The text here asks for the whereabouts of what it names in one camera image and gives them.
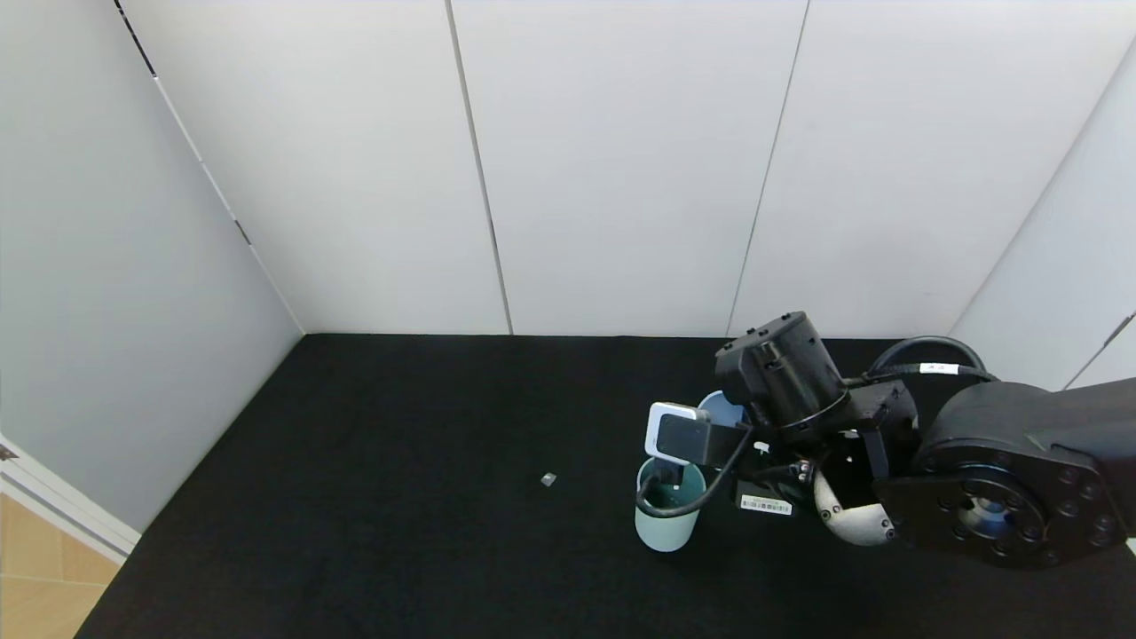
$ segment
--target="cable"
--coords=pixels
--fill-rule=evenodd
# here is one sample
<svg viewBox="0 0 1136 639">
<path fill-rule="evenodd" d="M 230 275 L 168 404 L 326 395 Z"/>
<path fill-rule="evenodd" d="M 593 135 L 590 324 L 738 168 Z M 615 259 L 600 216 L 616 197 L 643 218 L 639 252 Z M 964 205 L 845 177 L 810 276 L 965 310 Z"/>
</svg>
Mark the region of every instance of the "cable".
<svg viewBox="0 0 1136 639">
<path fill-rule="evenodd" d="M 903 375 L 969 375 L 971 377 L 978 377 L 984 382 L 1000 382 L 997 377 L 987 373 L 985 370 L 976 368 L 974 366 L 962 366 L 961 364 L 897 364 L 895 366 L 885 366 L 883 368 L 874 368 L 868 371 L 863 375 L 853 380 L 845 380 L 850 387 L 874 384 L 876 382 L 882 382 L 886 380 L 894 380 Z"/>
<path fill-rule="evenodd" d="M 960 342 L 959 340 L 943 335 L 920 335 L 918 338 L 910 338 L 901 342 L 896 342 L 888 347 L 888 349 L 882 352 L 871 364 L 871 367 L 868 368 L 868 373 L 874 373 L 877 370 L 883 368 L 892 359 L 894 359 L 896 355 L 917 345 L 937 345 L 950 347 L 966 357 L 972 367 L 978 368 L 982 372 L 986 372 L 986 364 L 983 363 L 982 357 L 978 357 L 975 349 Z"/>
<path fill-rule="evenodd" d="M 674 508 L 655 508 L 646 500 L 646 491 L 650 490 L 652 486 L 659 483 L 659 476 L 652 473 L 651 476 L 646 478 L 646 480 L 643 481 L 643 484 L 640 486 L 638 492 L 635 493 L 635 505 L 638 506 L 640 511 L 643 511 L 648 515 L 663 520 L 688 515 L 694 511 L 698 511 L 702 506 L 705 506 L 707 503 L 710 501 L 710 498 L 713 497 L 715 492 L 717 492 L 718 488 L 721 486 L 721 478 L 730 474 L 734 471 L 734 466 L 737 466 L 738 460 L 742 459 L 742 454 L 744 454 L 745 450 L 750 448 L 751 440 L 753 439 L 753 426 L 746 424 L 746 428 L 747 430 L 745 431 L 745 437 L 742 438 L 742 441 L 738 442 L 737 448 L 734 449 L 734 454 L 730 455 L 729 459 L 726 460 L 726 465 L 721 467 L 721 472 L 718 473 L 718 476 L 716 476 L 713 481 L 710 482 L 710 486 L 707 487 L 705 491 L 702 495 L 699 495 L 696 499 L 694 499 L 690 504 L 685 504 L 683 506 L 675 506 Z"/>
</svg>

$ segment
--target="black floor mat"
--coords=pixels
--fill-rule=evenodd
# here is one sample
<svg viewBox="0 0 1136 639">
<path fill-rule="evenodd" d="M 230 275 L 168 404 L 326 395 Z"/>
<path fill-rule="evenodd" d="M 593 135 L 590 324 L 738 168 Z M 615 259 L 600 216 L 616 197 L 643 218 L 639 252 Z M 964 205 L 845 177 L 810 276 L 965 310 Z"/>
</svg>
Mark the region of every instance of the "black floor mat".
<svg viewBox="0 0 1136 639">
<path fill-rule="evenodd" d="M 78 636 L 1136 637 L 1124 549 L 1003 572 L 721 498 L 648 550 L 648 407 L 713 390 L 722 341 L 307 337 Z M 828 343 L 846 375 L 886 346 Z M 959 383 L 917 380 L 922 418 Z"/>
</svg>

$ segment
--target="white label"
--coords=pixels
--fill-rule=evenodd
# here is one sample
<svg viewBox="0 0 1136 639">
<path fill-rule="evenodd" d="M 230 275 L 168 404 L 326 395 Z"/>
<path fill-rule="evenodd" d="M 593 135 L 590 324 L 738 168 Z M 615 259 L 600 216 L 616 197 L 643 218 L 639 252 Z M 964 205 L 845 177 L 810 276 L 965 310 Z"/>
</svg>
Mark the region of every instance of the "white label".
<svg viewBox="0 0 1136 639">
<path fill-rule="evenodd" d="M 788 501 L 758 497 L 757 495 L 743 495 L 742 507 L 746 511 L 761 511 L 762 513 L 772 513 L 775 515 L 793 514 L 793 505 Z"/>
<path fill-rule="evenodd" d="M 958 364 L 920 364 L 920 373 L 935 373 L 938 375 L 958 375 L 959 365 Z"/>
</svg>

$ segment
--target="light blue cup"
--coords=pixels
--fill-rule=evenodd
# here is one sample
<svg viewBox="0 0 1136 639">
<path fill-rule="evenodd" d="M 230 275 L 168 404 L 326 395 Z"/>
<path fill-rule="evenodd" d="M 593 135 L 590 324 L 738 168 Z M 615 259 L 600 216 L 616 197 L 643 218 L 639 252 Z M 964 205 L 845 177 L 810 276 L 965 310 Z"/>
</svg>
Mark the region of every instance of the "light blue cup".
<svg viewBox="0 0 1136 639">
<path fill-rule="evenodd" d="M 710 422 L 722 426 L 733 426 L 741 422 L 745 412 L 741 406 L 726 401 L 721 391 L 711 392 L 699 403 L 699 408 L 710 414 Z M 653 458 L 643 462 L 638 474 L 635 475 L 635 490 L 643 484 L 643 480 L 651 473 Z M 690 504 L 705 492 L 707 480 L 698 466 L 691 464 L 683 472 L 683 483 L 678 490 L 669 486 L 659 487 L 648 493 L 648 504 L 655 507 L 674 507 Z M 694 532 L 694 524 L 699 521 L 699 511 L 683 515 L 680 517 L 659 518 L 648 515 L 638 507 L 635 508 L 635 531 L 640 539 L 646 543 L 648 548 L 659 553 L 674 553 L 691 539 Z"/>
<path fill-rule="evenodd" d="M 727 401 L 720 390 L 703 397 L 699 408 L 710 413 L 710 423 L 719 426 L 734 426 L 745 418 L 745 409 Z"/>
<path fill-rule="evenodd" d="M 643 462 L 635 479 L 635 490 L 638 491 L 645 480 L 651 474 L 651 465 L 654 457 Z M 707 480 L 702 476 L 702 471 L 691 464 L 683 472 L 683 483 L 678 490 L 669 486 L 659 486 L 646 493 L 646 503 L 657 508 L 671 508 L 690 504 L 705 492 Z M 680 517 L 659 518 L 648 515 L 635 507 L 635 532 L 638 533 L 643 543 L 648 548 L 659 553 L 674 553 L 691 539 L 694 532 L 694 523 L 699 521 L 699 512 L 694 511 Z"/>
</svg>

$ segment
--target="robotic arm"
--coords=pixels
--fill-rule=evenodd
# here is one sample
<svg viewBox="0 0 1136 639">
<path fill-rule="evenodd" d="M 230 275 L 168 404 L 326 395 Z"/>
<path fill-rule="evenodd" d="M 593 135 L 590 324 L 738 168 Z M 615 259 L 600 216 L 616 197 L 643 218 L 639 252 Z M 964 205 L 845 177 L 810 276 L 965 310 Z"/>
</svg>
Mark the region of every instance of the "robotic arm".
<svg viewBox="0 0 1136 639">
<path fill-rule="evenodd" d="M 925 341 L 950 345 L 970 366 L 891 366 Z M 899 538 L 1019 570 L 1052 567 L 1122 545 L 1136 533 L 1136 379 L 1060 392 L 1001 382 L 969 347 L 916 338 L 843 377 L 804 313 L 788 313 L 725 345 L 715 373 L 744 407 L 734 425 L 704 410 L 652 406 L 645 448 L 655 457 L 636 504 L 679 516 L 730 483 L 740 508 L 816 511 L 841 539 L 870 546 Z M 971 375 L 920 425 L 900 380 Z M 687 464 L 720 467 L 684 507 L 650 503 Z"/>
</svg>

